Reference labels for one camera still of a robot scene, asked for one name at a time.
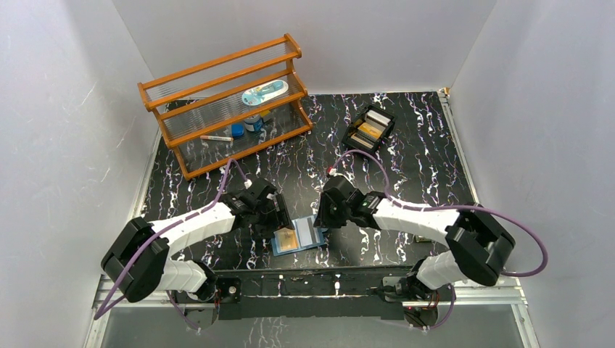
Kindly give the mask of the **blue card holder wallet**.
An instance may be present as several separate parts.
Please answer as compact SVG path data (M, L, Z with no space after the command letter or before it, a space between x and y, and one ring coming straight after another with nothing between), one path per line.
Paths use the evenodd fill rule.
M272 238L273 255L292 254L326 243L324 235L327 228L315 226L315 215L301 217L292 221L293 228L282 228Z

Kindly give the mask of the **orange credit card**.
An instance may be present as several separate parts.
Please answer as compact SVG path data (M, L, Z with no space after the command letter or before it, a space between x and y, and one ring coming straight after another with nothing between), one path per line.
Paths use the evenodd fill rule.
M299 246L294 229L282 228L276 231L275 242L278 253L290 252Z

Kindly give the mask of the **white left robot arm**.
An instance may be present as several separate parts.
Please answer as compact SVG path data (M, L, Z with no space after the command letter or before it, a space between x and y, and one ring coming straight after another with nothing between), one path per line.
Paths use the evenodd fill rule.
M208 210L157 222L135 217L103 256L101 267L129 302L140 302L155 291L183 291L207 302L218 291L216 274L203 262L173 260L173 255L236 230L272 239L283 228L292 228L283 195L257 178L246 188L222 194Z

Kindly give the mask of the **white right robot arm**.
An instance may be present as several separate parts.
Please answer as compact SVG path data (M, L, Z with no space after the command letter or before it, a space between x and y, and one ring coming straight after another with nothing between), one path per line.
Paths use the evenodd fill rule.
M369 289L387 302L426 300L436 290L458 281L494 286L515 241L512 235L474 203L453 210L397 203L382 192L363 194L341 175L323 187L314 225L338 229L348 222L362 228L410 233L435 241L446 252L419 260L409 274L384 277Z

